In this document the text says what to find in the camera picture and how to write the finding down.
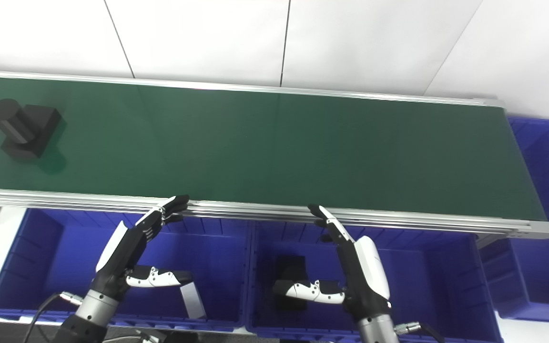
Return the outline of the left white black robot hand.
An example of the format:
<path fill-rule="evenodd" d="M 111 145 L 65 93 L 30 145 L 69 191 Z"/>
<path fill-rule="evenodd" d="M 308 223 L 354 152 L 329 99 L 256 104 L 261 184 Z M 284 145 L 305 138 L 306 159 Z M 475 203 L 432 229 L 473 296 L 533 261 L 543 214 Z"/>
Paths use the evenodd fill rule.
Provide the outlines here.
<path fill-rule="evenodd" d="M 99 262 L 90 291 L 98 297 L 122 301 L 130 287 L 185 286 L 193 282 L 190 271 L 170 271 L 139 265 L 147 244 L 168 223 L 180 222 L 187 209 L 189 195 L 176 195 L 153 206 L 135 225 L 126 229 L 116 243 L 109 243 L 104 252 L 109 257 Z"/>

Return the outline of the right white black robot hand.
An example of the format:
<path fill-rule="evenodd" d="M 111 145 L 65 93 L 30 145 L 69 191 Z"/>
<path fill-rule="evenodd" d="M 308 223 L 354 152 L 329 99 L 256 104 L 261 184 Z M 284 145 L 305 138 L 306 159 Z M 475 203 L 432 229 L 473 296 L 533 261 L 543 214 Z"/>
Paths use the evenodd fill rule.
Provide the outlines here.
<path fill-rule="evenodd" d="M 345 276 L 345 287 L 307 279 L 276 280 L 273 292 L 303 301 L 342 304 L 355 322 L 376 322 L 390 315 L 390 289 L 383 263 L 374 241 L 368 236 L 355 240 L 325 207 L 308 205 L 316 224 L 327 230 L 334 243 Z"/>

